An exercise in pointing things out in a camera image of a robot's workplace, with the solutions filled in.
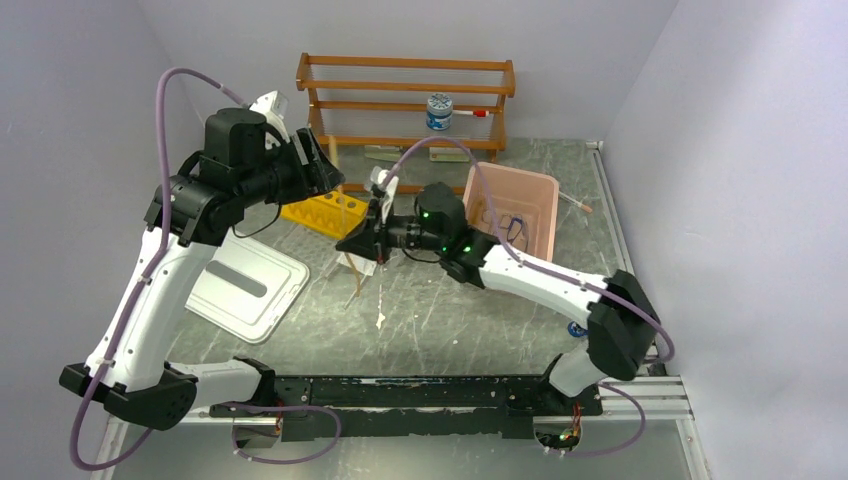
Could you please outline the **blue stapler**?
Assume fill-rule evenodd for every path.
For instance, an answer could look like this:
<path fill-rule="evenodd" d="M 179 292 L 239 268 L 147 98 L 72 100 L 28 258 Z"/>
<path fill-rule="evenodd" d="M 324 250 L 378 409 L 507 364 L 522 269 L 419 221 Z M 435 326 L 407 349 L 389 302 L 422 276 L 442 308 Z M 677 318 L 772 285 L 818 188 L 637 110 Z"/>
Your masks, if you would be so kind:
<path fill-rule="evenodd" d="M 588 335 L 588 330 L 581 327 L 577 322 L 571 321 L 567 325 L 568 333 L 574 338 L 582 338 Z"/>

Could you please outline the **white box left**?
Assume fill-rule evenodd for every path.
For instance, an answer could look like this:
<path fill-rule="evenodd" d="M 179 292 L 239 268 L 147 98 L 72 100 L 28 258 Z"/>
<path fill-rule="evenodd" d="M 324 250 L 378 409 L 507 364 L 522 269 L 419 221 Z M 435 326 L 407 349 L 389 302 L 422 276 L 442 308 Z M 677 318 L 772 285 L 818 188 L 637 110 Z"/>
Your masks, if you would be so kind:
<path fill-rule="evenodd" d="M 398 146 L 365 145 L 363 154 L 366 158 L 384 162 L 397 162 L 403 155 Z"/>

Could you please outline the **glass rod orange tip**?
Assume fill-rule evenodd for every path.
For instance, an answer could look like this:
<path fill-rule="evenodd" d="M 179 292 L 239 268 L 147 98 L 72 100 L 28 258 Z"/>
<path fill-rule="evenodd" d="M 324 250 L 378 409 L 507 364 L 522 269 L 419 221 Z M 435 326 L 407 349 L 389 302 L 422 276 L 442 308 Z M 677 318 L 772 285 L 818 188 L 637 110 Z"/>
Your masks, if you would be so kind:
<path fill-rule="evenodd" d="M 568 194 L 566 194 L 566 193 L 564 193 L 564 192 L 562 192 L 562 191 L 559 191 L 559 192 L 558 192 L 558 196 L 559 196 L 561 199 L 563 199 L 563 200 L 565 200 L 565 201 L 567 201 L 567 202 L 570 202 L 571 204 L 573 204 L 573 205 L 577 206 L 579 209 L 581 209 L 583 212 L 585 212 L 585 213 L 587 213 L 587 214 L 592 214 L 592 213 L 593 213 L 593 209 L 592 209 L 592 208 L 591 208 L 588 204 L 584 203 L 584 202 L 583 202 L 583 201 L 581 201 L 581 200 L 578 200 L 577 198 L 575 198 L 575 197 L 573 197 L 573 196 L 571 196 L 571 195 L 568 195 Z"/>

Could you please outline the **tan rubber tubing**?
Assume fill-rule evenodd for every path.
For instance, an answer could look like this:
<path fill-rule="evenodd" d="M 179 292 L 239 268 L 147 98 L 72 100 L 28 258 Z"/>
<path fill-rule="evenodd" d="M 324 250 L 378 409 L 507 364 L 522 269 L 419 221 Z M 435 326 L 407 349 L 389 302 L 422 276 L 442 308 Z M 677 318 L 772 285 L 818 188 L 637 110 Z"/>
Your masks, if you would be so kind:
<path fill-rule="evenodd" d="M 341 170 L 339 154 L 338 154 L 338 144 L 337 144 L 336 138 L 332 135 L 329 136 L 328 149 L 329 149 L 329 159 L 330 159 L 331 164 L 337 170 Z M 340 203 L 339 203 L 339 211 L 340 211 L 340 213 L 339 213 L 339 239 L 344 239 L 346 234 L 348 233 L 348 230 L 347 230 L 347 219 L 346 219 L 347 207 L 346 207 L 346 200 L 345 200 L 345 195 L 344 195 L 342 184 L 339 184 L 337 186 L 336 192 L 337 192 L 337 198 L 340 201 Z M 358 270 L 357 266 L 355 265 L 352 256 L 349 253 L 344 253 L 344 257 L 345 257 L 347 264 L 350 267 L 350 269 L 352 270 L 352 273 L 354 275 L 354 279 L 355 279 L 354 297 L 359 297 L 362 293 L 363 276 L 362 276 L 361 272 Z"/>

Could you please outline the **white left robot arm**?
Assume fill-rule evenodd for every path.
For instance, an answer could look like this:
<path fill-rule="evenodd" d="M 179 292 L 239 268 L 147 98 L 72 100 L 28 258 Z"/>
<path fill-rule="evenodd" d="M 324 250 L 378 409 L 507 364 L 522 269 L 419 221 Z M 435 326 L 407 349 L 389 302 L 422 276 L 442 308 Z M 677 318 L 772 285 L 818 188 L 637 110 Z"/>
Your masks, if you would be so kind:
<path fill-rule="evenodd" d="M 277 402 L 272 368 L 246 357 L 171 362 L 175 328 L 199 276 L 249 207 L 319 197 L 343 181 L 309 128 L 284 136 L 266 116 L 245 108 L 210 116 L 203 147 L 168 187 L 155 191 L 120 311 L 89 358 L 63 369 L 61 386 L 121 420 L 159 431 L 193 409 L 228 402 L 254 416 L 271 411 Z"/>

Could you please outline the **white box right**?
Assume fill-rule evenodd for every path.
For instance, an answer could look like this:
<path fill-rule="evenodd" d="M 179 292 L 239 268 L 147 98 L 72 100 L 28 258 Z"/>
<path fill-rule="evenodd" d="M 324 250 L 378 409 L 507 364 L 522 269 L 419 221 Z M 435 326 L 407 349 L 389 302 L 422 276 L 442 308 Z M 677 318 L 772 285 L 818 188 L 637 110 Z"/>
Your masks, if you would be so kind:
<path fill-rule="evenodd" d="M 435 163 L 467 163 L 469 155 L 456 147 L 429 147 L 428 156 Z"/>

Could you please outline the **pink plastic bin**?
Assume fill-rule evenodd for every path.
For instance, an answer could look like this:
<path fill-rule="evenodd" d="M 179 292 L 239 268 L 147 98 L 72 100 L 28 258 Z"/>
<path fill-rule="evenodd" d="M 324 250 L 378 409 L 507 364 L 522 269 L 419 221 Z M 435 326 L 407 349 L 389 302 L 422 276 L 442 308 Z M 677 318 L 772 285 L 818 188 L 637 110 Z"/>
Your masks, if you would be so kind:
<path fill-rule="evenodd" d="M 463 202 L 468 223 L 477 229 L 485 209 L 520 214 L 529 227 L 529 246 L 517 250 L 551 261 L 554 254 L 559 182 L 545 174 L 480 162 L 469 171 Z"/>

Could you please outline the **blue safety glasses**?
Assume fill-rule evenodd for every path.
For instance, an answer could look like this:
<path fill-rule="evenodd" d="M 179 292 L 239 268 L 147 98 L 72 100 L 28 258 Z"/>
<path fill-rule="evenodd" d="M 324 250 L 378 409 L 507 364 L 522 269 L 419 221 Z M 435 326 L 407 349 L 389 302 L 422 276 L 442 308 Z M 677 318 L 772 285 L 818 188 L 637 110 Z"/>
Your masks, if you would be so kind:
<path fill-rule="evenodd" d="M 520 214 L 506 213 L 500 216 L 498 231 L 514 248 L 525 250 L 529 246 L 529 227 Z"/>

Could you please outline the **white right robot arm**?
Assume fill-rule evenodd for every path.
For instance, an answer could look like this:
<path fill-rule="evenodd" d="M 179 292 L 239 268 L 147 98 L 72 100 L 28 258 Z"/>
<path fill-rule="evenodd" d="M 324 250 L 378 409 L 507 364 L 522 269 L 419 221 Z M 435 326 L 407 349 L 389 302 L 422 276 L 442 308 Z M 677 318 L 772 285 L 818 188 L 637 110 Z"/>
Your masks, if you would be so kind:
<path fill-rule="evenodd" d="M 574 271 L 527 253 L 470 225 L 465 205 L 443 183 L 426 186 L 410 215 L 397 215 L 376 190 L 365 217 L 336 244 L 339 252 L 385 263 L 392 250 L 424 250 L 458 283 L 517 295 L 565 315 L 585 335 L 581 347 L 557 357 L 539 391 L 542 406 L 562 414 L 587 387 L 637 376 L 659 325 L 638 280 Z"/>

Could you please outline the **blue white jar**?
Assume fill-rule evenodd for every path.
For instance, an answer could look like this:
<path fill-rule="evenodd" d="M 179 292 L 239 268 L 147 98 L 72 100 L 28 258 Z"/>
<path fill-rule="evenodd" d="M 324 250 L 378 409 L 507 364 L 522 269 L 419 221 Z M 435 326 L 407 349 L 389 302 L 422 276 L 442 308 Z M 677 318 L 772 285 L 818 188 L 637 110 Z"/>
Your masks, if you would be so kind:
<path fill-rule="evenodd" d="M 433 93 L 426 102 L 426 126 L 433 131 L 445 131 L 451 126 L 454 102 L 446 93 Z"/>

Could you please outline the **white box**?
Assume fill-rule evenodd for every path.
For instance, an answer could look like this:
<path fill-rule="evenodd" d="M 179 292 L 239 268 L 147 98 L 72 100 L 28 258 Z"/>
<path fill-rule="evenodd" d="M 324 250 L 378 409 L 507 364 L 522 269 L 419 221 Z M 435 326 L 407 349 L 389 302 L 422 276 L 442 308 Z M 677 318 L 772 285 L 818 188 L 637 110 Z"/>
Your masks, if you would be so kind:
<path fill-rule="evenodd" d="M 469 155 L 456 147 L 429 147 L 428 156 L 435 163 L 467 163 Z"/>
<path fill-rule="evenodd" d="M 398 146 L 365 145 L 363 154 L 366 158 L 384 162 L 397 162 L 403 155 Z"/>

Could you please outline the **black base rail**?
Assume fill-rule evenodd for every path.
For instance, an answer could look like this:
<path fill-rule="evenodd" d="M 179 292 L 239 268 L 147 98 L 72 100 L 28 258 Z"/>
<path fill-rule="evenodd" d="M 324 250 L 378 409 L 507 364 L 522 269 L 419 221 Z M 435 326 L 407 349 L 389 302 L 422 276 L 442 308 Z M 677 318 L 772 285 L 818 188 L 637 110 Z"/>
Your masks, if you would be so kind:
<path fill-rule="evenodd" d="M 239 426 L 264 420 L 283 442 L 341 437 L 499 435 L 532 439 L 535 421 L 603 412 L 599 390 L 567 397 L 542 375 L 279 376 L 274 412 L 215 405 L 209 414 Z"/>

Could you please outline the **yellow test tube rack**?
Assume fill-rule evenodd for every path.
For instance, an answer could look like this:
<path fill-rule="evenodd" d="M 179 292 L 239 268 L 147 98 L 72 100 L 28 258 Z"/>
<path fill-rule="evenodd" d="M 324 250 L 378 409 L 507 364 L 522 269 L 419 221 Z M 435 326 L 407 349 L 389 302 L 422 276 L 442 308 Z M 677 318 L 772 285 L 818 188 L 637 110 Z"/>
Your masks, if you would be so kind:
<path fill-rule="evenodd" d="M 337 191 L 285 205 L 281 217 L 334 239 L 343 239 L 365 217 L 368 204 Z"/>

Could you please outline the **metal crucible tongs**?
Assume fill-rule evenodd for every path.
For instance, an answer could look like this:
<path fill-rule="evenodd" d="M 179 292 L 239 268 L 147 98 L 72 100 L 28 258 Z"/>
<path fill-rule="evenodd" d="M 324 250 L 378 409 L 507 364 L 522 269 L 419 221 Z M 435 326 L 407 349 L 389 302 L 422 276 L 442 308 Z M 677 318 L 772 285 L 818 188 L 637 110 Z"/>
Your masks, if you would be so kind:
<path fill-rule="evenodd" d="M 485 209 L 480 215 L 478 226 L 481 230 L 497 231 L 500 228 L 501 218 L 502 215 L 497 211 Z"/>

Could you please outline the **white plastic lid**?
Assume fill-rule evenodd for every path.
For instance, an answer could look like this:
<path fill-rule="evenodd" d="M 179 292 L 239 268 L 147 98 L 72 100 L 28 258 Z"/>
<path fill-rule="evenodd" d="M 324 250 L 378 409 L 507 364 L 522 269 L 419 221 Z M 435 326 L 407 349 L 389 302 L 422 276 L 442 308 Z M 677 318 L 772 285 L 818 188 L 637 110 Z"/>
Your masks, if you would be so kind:
<path fill-rule="evenodd" d="M 261 344 L 309 279 L 303 262 L 229 234 L 195 283 L 186 308 L 246 343 Z"/>

